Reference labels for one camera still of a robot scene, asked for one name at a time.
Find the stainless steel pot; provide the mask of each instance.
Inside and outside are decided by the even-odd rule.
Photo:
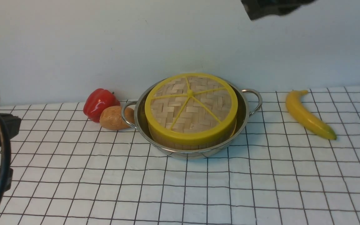
[[[238,110],[237,110],[237,124],[236,124],[236,130],[234,132],[234,135],[230,137],[227,141],[222,142],[221,144],[217,144],[216,146],[210,147],[210,148],[204,148],[204,149],[198,149],[198,150],[178,150],[174,148],[168,148],[161,144],[158,144],[155,142],[150,134],[150,130],[148,127],[148,121],[145,116],[145,100],[150,93],[150,91],[158,84],[157,82],[153,86],[151,86],[148,90],[146,90],[143,95],[140,97],[138,101],[132,101],[126,103],[122,108],[122,119],[129,124],[129,126],[137,129],[140,134],[147,139],[151,144],[156,146],[159,150],[161,150],[164,154],[175,157],[175,158],[188,158],[188,159],[197,159],[197,158],[205,158],[212,156],[219,151],[227,148],[231,142],[243,131],[244,127],[246,126],[248,119],[250,116],[255,114],[260,108],[262,107],[262,97],[256,90],[253,89],[243,89],[239,90],[237,89],[233,84],[229,83],[229,85],[234,89],[234,91],[237,94],[238,99]],[[252,93],[257,96],[258,98],[258,105],[257,107],[250,112],[250,108],[248,105],[248,101],[243,93]],[[124,116],[124,110],[129,107],[130,105],[136,105],[134,108],[134,121],[136,124],[133,124],[132,122],[128,121],[126,117]]]

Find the white wall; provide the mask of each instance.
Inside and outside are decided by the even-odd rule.
[[[239,0],[0,0],[2,104],[134,99],[190,71],[259,91],[360,84],[360,1],[251,22]]]

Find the yellow rim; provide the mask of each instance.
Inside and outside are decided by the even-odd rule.
[[[232,105],[231,105],[229,114],[223,121],[220,121],[210,110],[208,110],[206,108],[206,106],[203,103],[199,102],[198,100],[196,101],[202,107],[204,107],[208,113],[213,115],[213,117],[216,120],[218,120],[219,124],[216,127],[211,128],[207,131],[199,132],[199,133],[184,134],[184,133],[179,133],[179,132],[169,130],[169,129],[161,126],[154,118],[154,116],[152,114],[152,110],[151,110],[151,101],[153,99],[164,98],[164,97],[168,97],[168,98],[169,97],[179,97],[179,96],[187,97],[187,94],[173,94],[173,95],[165,95],[164,97],[154,97],[154,94],[160,88],[162,88],[164,85],[166,85],[167,82],[170,82],[174,79],[183,78],[183,77],[186,78],[188,89],[190,88],[190,85],[189,85],[187,77],[207,77],[207,78],[210,78],[210,79],[220,83],[221,85],[223,85],[223,88],[211,89],[210,91],[226,89],[229,92],[230,98],[232,100]],[[202,94],[204,92],[207,92],[207,91],[196,92],[195,94]],[[196,98],[194,96],[188,96],[187,100],[185,101],[185,103],[183,104],[183,106],[179,112],[179,115],[182,112],[184,106],[187,104],[187,101],[190,98],[193,98],[194,100],[196,100]],[[154,129],[154,131],[156,131],[159,135],[162,135],[167,141],[171,141],[171,142],[178,143],[178,144],[187,144],[187,145],[199,145],[199,144],[209,143],[209,142],[213,141],[214,139],[219,138],[223,134],[224,131],[226,131],[228,129],[233,129],[232,126],[234,126],[234,121],[236,119],[237,108],[238,108],[237,95],[234,92],[233,88],[226,81],[224,81],[218,77],[215,77],[213,75],[204,74],[204,73],[179,74],[174,77],[167,78],[166,80],[157,84],[150,91],[149,95],[147,96],[146,102],[145,102],[145,114],[146,114],[146,118],[147,118],[148,124],[150,126],[150,129]]]

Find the potato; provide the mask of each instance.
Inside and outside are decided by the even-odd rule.
[[[121,106],[111,106],[104,109],[100,117],[101,127],[112,131],[129,128],[130,126],[122,119],[121,111]],[[134,123],[134,109],[126,108],[124,110],[124,116],[128,121]]]

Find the red bell pepper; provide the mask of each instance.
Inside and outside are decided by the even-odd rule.
[[[117,105],[120,105],[120,102],[114,96],[113,92],[111,93],[103,88],[98,88],[87,98],[83,112],[91,121],[99,123],[104,109]]]

